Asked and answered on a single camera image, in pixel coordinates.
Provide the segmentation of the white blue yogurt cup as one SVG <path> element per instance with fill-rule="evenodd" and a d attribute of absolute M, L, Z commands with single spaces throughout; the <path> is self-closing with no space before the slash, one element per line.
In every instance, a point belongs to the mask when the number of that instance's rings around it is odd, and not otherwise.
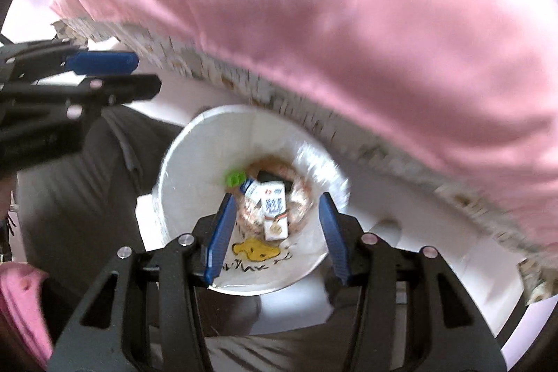
<path fill-rule="evenodd" d="M 244 197 L 255 205 L 255 208 L 261 208 L 261 183 L 258 180 L 248 177 L 241 185 L 240 192 Z"/>

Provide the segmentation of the green toy brick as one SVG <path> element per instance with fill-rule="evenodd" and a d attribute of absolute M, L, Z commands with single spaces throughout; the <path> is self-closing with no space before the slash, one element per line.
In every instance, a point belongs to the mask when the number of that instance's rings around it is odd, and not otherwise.
<path fill-rule="evenodd" d="M 227 188 L 237 188 L 244 184 L 247 179 L 247 175 L 242 170 L 231 170 L 224 178 L 225 185 Z"/>

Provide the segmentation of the small white milk box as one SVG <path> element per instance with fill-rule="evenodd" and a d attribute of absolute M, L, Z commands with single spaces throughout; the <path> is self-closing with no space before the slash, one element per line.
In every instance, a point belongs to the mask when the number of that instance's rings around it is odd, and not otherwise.
<path fill-rule="evenodd" d="M 281 181 L 261 185 L 264 236 L 267 241 L 283 241 L 288 237 L 288 212 L 285 184 Z"/>

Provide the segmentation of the white lined trash bin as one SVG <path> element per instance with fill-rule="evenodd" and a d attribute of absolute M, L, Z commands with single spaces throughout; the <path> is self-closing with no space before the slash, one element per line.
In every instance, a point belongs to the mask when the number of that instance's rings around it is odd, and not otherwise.
<path fill-rule="evenodd" d="M 227 188 L 225 175 L 242 170 L 256 179 L 260 170 L 293 181 L 286 193 L 288 237 L 267 241 L 261 208 Z M 319 198 L 329 192 L 345 208 L 350 182 L 325 148 L 296 124 L 263 109 L 212 108 L 192 120 L 171 144 L 156 190 L 162 240 L 191 232 L 216 212 L 225 193 L 235 196 L 235 227 L 219 276 L 211 289 L 233 296 L 260 296 L 282 290 L 313 272 L 326 258 Z"/>

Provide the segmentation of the pink quilted garment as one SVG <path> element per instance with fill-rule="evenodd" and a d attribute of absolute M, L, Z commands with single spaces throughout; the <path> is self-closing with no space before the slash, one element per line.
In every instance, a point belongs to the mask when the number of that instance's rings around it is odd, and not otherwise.
<path fill-rule="evenodd" d="M 53 353 L 41 303 L 47 278 L 29 264 L 1 264 L 1 343 L 25 371 L 45 371 Z"/>

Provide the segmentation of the pink floral bed cover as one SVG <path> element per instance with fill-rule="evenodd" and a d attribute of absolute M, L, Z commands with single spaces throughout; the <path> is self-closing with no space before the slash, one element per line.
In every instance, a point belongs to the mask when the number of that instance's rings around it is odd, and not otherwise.
<path fill-rule="evenodd" d="M 557 249 L 557 0 L 52 0 L 298 92 Z"/>

